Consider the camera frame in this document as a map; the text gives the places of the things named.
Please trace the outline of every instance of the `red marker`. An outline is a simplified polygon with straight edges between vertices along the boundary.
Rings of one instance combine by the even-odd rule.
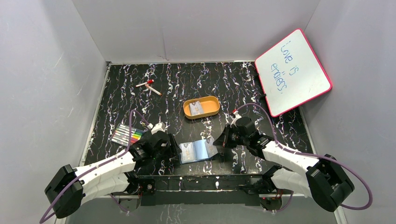
[[[150,84],[150,83],[153,83],[153,82],[154,82],[154,80],[153,80],[153,79],[150,79],[150,80],[148,80],[148,81],[145,82],[145,83],[140,83],[140,84],[136,85],[136,87],[139,87],[139,86],[142,86],[142,85],[145,85],[145,84]]]

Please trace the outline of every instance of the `marble tabletop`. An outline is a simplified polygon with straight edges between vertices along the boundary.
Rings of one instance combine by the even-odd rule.
[[[124,149],[110,141],[119,123],[127,124],[129,111],[140,111],[152,124],[164,122],[166,131],[175,135],[177,143],[213,137],[218,138],[229,113],[245,103],[266,106],[253,62],[234,63],[170,63],[111,65],[88,146],[85,165],[100,161]],[[162,96],[135,85],[153,79],[153,88]],[[189,120],[184,116],[183,102],[188,99],[215,96],[220,112],[212,117]],[[262,133],[272,135],[265,114],[254,106],[240,110],[249,116]],[[302,152],[312,152],[298,109],[272,118],[280,142]],[[139,116],[133,127],[144,129]],[[136,169],[138,175],[235,175],[262,174],[273,163],[250,154],[245,147],[219,148],[209,161],[180,165],[179,159],[166,158]]]

